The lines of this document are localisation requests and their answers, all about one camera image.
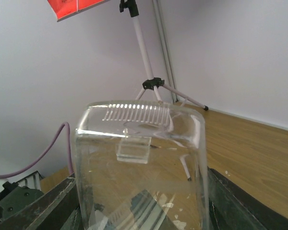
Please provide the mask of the clear plastic metronome cover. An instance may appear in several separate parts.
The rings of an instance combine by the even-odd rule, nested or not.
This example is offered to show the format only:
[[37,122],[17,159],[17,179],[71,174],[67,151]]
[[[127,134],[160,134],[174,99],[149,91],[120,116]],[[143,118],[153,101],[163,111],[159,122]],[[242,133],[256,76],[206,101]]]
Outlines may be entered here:
[[205,121],[157,101],[92,103],[74,134],[86,230],[209,230]]

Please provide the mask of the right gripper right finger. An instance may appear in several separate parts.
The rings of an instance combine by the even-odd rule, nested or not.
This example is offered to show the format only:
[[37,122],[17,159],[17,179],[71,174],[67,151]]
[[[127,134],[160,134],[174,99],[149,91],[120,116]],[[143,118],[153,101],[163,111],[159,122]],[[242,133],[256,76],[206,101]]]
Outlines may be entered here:
[[215,169],[208,168],[212,230],[288,230],[288,218],[245,192]]

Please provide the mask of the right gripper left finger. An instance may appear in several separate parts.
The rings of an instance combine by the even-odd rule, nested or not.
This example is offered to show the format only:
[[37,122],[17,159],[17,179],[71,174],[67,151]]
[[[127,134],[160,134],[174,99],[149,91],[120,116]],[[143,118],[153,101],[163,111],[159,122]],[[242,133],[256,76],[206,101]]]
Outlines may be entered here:
[[0,230],[79,230],[81,212],[74,176],[0,223]]

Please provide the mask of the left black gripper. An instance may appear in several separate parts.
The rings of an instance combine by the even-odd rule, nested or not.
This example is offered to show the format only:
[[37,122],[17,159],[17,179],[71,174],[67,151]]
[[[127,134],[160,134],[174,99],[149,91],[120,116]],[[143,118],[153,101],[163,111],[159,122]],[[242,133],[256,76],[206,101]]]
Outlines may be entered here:
[[41,174],[36,171],[17,182],[5,182],[2,185],[0,223],[43,196],[40,185],[42,179]]

